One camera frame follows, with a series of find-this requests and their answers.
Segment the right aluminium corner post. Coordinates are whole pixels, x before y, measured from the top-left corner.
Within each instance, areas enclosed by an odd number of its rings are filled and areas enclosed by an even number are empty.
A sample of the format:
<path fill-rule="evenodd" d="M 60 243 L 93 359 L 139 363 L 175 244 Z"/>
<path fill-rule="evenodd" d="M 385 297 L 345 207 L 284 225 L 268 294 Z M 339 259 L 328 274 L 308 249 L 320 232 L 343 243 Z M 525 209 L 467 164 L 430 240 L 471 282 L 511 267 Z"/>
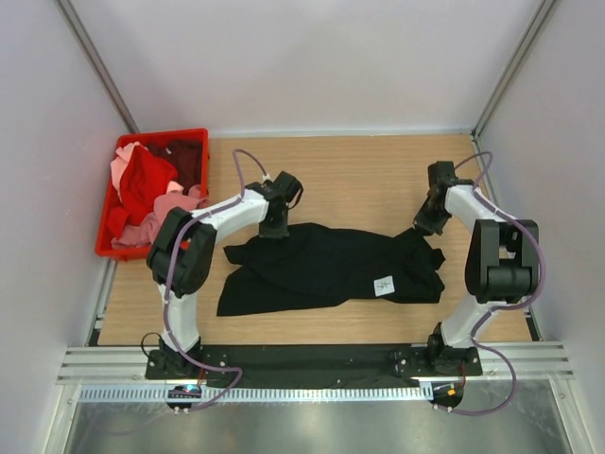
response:
<path fill-rule="evenodd" d="M 518 76 L 559 4 L 559 0 L 542 0 L 539 2 L 538 8 L 533 13 L 519 43 L 514 48 L 502 75 L 472 129 L 471 136 L 475 142 L 479 140 L 482 133 L 486 130 L 497 107 Z"/>

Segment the aluminium corner post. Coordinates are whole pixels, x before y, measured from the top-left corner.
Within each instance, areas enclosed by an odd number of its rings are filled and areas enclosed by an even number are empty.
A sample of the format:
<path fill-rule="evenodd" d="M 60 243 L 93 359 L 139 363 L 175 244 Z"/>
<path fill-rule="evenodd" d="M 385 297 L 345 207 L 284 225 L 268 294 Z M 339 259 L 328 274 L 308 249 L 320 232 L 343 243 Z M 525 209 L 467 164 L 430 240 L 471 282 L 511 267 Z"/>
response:
<path fill-rule="evenodd" d="M 80 19 L 73 2 L 70 0 L 57 0 L 55 4 L 128 132 L 138 133 L 140 131 L 138 125 L 115 84 L 110 71 L 96 49 L 86 26 Z"/>
<path fill-rule="evenodd" d="M 502 75 L 472 129 L 471 136 L 475 142 L 479 140 L 482 133 L 486 130 L 497 107 L 518 76 L 559 4 L 559 0 L 542 0 L 539 2 L 538 8 L 533 13 L 519 43 L 514 48 Z"/>

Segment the red t shirt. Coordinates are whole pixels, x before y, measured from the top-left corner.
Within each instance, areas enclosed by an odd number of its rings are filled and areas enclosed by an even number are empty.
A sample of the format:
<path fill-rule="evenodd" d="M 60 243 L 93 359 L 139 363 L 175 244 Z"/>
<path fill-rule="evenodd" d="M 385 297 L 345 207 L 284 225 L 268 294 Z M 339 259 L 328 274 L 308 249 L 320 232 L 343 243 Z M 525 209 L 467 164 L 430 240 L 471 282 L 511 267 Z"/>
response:
<path fill-rule="evenodd" d="M 105 226 L 115 238 L 121 237 L 127 226 L 139 226 L 152 212 L 157 198 L 183 190 L 177 182 L 176 168 L 140 142 L 117 148 L 110 170 Z"/>

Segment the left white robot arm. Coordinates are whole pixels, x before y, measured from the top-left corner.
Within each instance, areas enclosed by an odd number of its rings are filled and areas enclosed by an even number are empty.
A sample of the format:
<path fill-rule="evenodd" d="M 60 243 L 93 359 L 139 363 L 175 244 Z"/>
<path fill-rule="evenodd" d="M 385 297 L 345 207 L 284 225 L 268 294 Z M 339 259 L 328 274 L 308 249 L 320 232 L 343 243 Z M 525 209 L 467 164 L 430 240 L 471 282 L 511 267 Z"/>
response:
<path fill-rule="evenodd" d="M 249 183 L 240 194 L 208 208 L 168 212 L 147 255 L 163 298 L 164 323 L 159 347 L 147 353 L 147 379 L 193 378 L 201 371 L 198 292 L 209 276 L 216 244 L 253 224 L 261 237 L 287 237 L 288 212 L 302 193 L 301 182 L 282 171 L 275 180 Z"/>

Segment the aluminium frame rail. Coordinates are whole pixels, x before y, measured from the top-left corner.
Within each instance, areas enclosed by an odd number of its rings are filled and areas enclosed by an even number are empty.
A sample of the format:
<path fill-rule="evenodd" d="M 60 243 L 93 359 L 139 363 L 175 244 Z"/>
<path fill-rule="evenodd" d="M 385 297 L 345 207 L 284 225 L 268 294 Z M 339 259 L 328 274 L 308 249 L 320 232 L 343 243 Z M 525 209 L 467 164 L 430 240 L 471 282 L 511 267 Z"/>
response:
<path fill-rule="evenodd" d="M 556 342 L 497 343 L 482 349 L 422 344 L 205 345 L 188 362 L 169 349 L 81 347 L 67 351 L 60 384 L 142 380 L 194 381 L 208 366 L 206 383 L 232 380 L 247 389 L 366 389 L 414 386 L 420 381 L 568 378 L 573 372 Z"/>

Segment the pink t shirt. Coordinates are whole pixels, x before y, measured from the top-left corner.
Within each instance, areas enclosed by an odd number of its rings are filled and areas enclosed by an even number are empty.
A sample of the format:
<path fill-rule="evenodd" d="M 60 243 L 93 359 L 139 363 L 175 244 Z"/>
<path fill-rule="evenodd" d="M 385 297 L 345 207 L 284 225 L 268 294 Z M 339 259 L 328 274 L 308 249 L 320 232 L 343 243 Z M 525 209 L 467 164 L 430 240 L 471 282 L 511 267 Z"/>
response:
<path fill-rule="evenodd" d="M 110 244 L 114 249 L 124 250 L 130 248 L 143 248 L 151 245 L 160 228 L 169 213 L 174 208 L 181 208 L 185 211 L 196 210 L 207 204 L 208 200 L 204 195 L 206 184 L 202 182 L 190 188 L 188 193 L 169 192 L 160 196 L 154 202 L 154 208 L 148 214 L 139 226 L 127 226 L 121 237 L 115 238 L 111 235 Z"/>

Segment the black t shirt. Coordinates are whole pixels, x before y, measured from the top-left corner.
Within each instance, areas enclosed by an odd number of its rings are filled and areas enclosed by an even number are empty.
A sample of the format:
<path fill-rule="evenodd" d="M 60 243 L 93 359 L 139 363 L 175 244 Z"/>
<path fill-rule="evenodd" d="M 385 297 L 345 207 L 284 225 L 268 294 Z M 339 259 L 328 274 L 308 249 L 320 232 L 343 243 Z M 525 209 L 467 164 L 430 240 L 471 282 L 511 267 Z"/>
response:
<path fill-rule="evenodd" d="M 442 251 L 413 228 L 384 236 L 302 223 L 288 232 L 282 239 L 255 236 L 225 247 L 236 269 L 225 281 L 217 316 L 334 307 L 348 300 L 436 304 L 445 290 Z"/>

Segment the dark maroon t shirt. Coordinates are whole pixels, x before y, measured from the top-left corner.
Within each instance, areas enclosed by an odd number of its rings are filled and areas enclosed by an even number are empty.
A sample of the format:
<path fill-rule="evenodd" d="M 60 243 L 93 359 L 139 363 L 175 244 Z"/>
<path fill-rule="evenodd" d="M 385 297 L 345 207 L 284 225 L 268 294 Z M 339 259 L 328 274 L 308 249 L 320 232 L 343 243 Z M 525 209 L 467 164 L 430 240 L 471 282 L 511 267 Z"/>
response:
<path fill-rule="evenodd" d="M 151 154 L 164 159 L 177 170 L 176 182 L 188 193 L 190 188 L 201 183 L 203 145 L 198 140 L 174 139 L 161 147 L 149 143 Z"/>

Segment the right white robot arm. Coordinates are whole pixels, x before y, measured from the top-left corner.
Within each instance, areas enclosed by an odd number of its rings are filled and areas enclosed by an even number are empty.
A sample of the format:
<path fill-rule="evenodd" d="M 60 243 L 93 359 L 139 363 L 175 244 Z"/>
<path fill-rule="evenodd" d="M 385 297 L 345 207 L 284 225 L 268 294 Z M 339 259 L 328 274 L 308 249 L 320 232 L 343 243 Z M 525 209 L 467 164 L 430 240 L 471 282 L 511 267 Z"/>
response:
<path fill-rule="evenodd" d="M 536 294 L 544 258 L 537 223 L 501 211 L 477 183 L 457 176 L 453 162 L 438 161 L 427 174 L 428 192 L 414 228 L 423 236 L 440 235 L 447 221 L 457 218 L 471 234 L 464 269 L 467 295 L 438 323 L 423 350 L 431 373 L 453 375 L 478 363 L 478 336 L 497 313 L 515 310 Z"/>

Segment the left aluminium corner post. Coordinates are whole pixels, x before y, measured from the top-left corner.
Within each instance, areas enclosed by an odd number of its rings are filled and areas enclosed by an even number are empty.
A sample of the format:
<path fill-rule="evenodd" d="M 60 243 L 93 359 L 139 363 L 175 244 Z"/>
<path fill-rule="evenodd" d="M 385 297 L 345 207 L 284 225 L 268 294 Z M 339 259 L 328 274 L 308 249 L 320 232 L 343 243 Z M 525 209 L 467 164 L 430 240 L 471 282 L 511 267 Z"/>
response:
<path fill-rule="evenodd" d="M 73 2 L 70 0 L 57 0 L 55 4 L 128 132 L 138 133 L 140 131 L 138 125 L 115 84 L 110 71 L 96 49 L 86 26 L 80 19 Z"/>

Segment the red plastic bin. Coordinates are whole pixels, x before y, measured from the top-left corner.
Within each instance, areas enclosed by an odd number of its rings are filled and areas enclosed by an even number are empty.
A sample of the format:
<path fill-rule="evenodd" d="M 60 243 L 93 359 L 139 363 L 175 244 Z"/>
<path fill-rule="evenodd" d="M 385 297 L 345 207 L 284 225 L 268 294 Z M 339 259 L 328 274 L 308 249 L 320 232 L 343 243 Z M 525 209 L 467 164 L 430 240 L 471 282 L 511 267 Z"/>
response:
<path fill-rule="evenodd" d="M 147 132 L 147 133 L 135 133 L 127 134 L 117 139 L 115 150 L 119 147 L 123 147 L 131 142 L 140 142 L 143 145 L 149 143 L 157 144 L 161 147 L 165 146 L 169 141 L 174 139 L 187 139 L 187 140 L 198 140 L 203 145 L 202 152 L 202 182 L 206 184 L 206 191 L 204 192 L 205 197 L 208 197 L 208 159 L 209 159 L 209 147 L 208 147 L 208 131 L 204 128 L 188 129 L 188 130 L 176 130 L 176 131 L 160 131 L 160 132 Z M 131 259 L 142 259 L 147 256 L 149 246 L 143 248 L 130 248 L 124 250 L 114 249 L 111 244 L 111 235 L 108 228 L 105 226 L 105 217 L 107 209 L 109 208 L 110 201 L 110 180 L 107 184 L 105 192 L 105 200 L 101 211 L 101 218 L 99 221 L 97 239 L 95 244 L 95 252 L 103 257 L 109 257 L 116 261 L 128 261 Z"/>

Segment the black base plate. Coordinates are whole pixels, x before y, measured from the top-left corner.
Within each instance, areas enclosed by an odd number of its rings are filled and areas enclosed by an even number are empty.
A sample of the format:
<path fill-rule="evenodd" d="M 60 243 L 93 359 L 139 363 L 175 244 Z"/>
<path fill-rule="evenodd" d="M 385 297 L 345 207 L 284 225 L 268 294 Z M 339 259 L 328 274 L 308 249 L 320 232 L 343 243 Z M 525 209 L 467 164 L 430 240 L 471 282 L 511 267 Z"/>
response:
<path fill-rule="evenodd" d="M 419 378 L 483 373 L 474 347 L 412 344 L 205 345 L 190 354 L 218 368 L 239 367 L 248 389 L 371 389 L 412 386 Z"/>

